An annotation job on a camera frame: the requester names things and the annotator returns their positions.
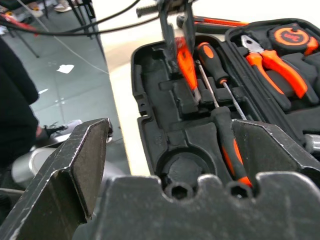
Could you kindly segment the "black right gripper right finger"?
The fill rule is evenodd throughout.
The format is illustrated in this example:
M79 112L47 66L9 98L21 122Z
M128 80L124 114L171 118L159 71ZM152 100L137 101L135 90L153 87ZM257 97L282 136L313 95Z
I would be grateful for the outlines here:
M262 172L296 172L320 188L320 161L274 124L233 120L244 168L252 182Z

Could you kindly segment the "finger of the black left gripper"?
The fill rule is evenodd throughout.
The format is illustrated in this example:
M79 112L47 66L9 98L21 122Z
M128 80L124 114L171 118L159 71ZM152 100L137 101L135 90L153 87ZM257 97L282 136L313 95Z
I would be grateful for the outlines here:
M184 22L182 25L186 43L191 53L194 52L196 37L196 28L194 24L192 4L193 0L186 0L184 8Z
M171 72L175 73L177 71L177 47L173 25L168 22L169 6L170 2L166 0L158 0L158 15L160 19L162 35L167 46L167 58Z

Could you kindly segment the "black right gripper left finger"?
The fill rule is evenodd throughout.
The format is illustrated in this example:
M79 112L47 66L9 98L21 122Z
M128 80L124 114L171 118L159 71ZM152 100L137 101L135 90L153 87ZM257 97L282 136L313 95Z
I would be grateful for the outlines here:
M75 127L0 226L0 240L72 240L94 212L109 130L107 118Z

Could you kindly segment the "black plastic tool case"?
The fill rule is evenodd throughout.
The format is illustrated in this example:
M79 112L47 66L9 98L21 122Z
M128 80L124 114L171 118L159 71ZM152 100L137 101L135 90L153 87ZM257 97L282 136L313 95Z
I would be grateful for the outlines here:
M244 185L233 179L225 163L218 130L211 117L214 100L196 63L200 61L197 46L203 42L217 52L229 75L227 84L247 118L241 118L228 91L216 84L200 61L219 106L229 108L232 122L243 120L276 125L304 150L305 134L320 135L320 101L311 104L298 98L279 73L265 67L265 72L291 102L291 108L283 110L247 61L249 50L241 41L241 36L247 35L263 49L274 50L268 31L294 23L316 38L318 49L310 55L300 52L281 55L275 51L310 84L320 99L320 28L298 18L257 21L238 27L196 26L192 57L201 95L199 103L195 102L179 69L176 67L176 72L171 72L165 42L144 45L133 53L132 92L140 113L138 127L142 145L149 171L160 178L165 190L190 194L197 188L198 178L205 174L217 176L224 184ZM320 161L320 154L311 155Z

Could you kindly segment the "silver rounded robot body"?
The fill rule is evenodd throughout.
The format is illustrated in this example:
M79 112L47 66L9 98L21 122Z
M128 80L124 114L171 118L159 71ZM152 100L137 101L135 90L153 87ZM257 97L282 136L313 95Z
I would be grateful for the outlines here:
M27 188L55 150L52 147L41 147L18 157L11 167L13 181L20 187Z

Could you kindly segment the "short black orange screwdriver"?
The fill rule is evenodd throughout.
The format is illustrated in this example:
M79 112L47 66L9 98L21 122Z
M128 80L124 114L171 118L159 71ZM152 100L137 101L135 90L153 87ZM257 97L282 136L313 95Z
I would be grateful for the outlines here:
M208 42L202 42L197 46L197 52L202 65L212 75L216 84L223 86L228 91L240 117L243 120L247 120L244 112L228 86L229 75L225 72L216 50Z

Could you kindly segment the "long black orange screwdriver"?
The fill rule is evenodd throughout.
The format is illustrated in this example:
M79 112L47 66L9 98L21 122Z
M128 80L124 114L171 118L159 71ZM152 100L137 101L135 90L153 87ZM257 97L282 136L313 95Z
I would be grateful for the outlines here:
M205 74L201 62L199 60L196 60L195 62L198 65L204 84L210 91L213 98L214 110L211 112L211 117L218 131L221 151L224 156L225 164L227 165L228 170L234 180L251 187L252 183L248 178L243 164L243 159L234 132L232 130L231 112L228 107L220 106L218 104L214 91Z

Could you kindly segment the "grey black shoe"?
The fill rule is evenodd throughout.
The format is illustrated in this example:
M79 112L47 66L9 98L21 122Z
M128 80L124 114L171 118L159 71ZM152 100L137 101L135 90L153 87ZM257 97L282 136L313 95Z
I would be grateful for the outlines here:
M44 125L43 129L49 139L55 139L57 137L71 134L75 127L82 123L83 122L80 119L72 120L65 124L59 124L58 122L54 122L51 125Z

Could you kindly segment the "black stand legs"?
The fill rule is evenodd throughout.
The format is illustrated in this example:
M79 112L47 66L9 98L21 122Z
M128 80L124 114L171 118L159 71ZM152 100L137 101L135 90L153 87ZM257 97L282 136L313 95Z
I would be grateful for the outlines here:
M102 54L102 57L104 60L106 60L105 53L103 50L103 46L101 43L100 35L97 33L94 33L97 28L92 25L88 26L89 24L93 24L93 20L96 18L92 0L66 0L71 7L76 19L78 20L81 27L81 31L83 31L90 39L95 37L98 47L100 49L100 52Z

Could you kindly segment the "person in black clothes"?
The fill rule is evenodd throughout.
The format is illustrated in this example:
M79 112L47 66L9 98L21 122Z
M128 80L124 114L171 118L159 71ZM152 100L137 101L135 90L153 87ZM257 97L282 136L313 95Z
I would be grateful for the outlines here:
M38 99L23 63L0 37L0 169L49 138L30 107Z

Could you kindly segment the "black orange tape measure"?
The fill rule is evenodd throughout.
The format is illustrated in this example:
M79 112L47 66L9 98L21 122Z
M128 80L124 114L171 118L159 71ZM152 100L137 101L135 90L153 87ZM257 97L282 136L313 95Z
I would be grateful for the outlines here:
M268 38L273 49L281 55L302 53L308 56L320 46L316 38L297 23L274 27L268 31Z

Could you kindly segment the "white paper scrap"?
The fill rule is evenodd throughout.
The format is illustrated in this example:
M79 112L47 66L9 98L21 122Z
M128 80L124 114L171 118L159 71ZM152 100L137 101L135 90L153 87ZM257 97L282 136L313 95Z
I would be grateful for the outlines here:
M74 69L74 67L75 66L72 64L62 64L56 71L63 74L69 74Z

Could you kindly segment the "orange handled pliers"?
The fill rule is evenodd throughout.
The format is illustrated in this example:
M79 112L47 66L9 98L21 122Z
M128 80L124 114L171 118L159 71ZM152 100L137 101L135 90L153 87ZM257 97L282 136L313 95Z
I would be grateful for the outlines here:
M262 48L257 41L248 35L241 36L241 43L249 51L249 54L245 57L246 60L252 66L264 87L271 93L283 110L290 110L291 102L280 87L268 76L264 68L280 74L289 83L299 99L308 100L313 105L320 102L310 84L305 82L294 68L283 61L275 50Z

